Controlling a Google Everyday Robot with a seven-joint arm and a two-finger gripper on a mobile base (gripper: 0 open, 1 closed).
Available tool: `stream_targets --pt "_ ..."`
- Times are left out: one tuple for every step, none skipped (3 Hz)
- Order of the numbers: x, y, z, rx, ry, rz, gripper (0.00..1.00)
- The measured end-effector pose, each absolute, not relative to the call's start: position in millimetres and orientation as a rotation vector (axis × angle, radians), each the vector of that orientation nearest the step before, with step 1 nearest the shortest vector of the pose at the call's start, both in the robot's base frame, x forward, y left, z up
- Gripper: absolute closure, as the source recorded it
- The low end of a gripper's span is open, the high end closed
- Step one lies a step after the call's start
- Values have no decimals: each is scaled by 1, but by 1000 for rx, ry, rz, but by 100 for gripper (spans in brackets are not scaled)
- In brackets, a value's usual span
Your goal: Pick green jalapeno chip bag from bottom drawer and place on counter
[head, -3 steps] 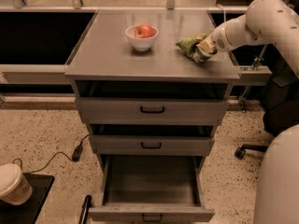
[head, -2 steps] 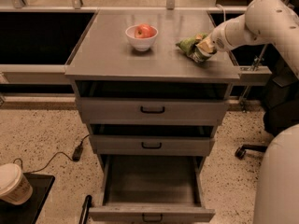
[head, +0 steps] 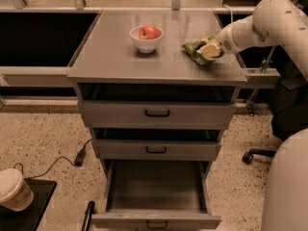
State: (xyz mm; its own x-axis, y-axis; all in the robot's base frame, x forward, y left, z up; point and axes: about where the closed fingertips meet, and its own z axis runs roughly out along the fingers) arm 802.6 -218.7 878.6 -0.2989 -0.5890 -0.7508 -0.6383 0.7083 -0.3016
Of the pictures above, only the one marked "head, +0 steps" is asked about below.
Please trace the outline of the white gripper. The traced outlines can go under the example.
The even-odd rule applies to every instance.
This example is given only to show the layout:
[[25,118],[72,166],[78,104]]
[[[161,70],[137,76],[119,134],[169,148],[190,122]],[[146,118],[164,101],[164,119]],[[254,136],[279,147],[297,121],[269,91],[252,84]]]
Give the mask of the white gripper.
[[205,59],[213,59],[224,54],[235,54],[243,49],[234,40],[234,26],[224,27],[216,36],[210,35],[201,39],[208,42],[201,46],[197,51],[197,56]]

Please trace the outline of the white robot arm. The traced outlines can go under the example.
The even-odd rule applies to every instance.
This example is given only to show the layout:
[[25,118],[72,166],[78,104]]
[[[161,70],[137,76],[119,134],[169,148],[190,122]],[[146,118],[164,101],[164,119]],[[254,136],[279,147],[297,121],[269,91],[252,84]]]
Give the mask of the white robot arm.
[[[215,59],[249,47],[280,45],[302,75],[308,75],[307,16],[290,0],[262,0],[253,14],[203,40],[198,52]],[[263,204],[261,231],[308,231],[308,129],[277,149]]]

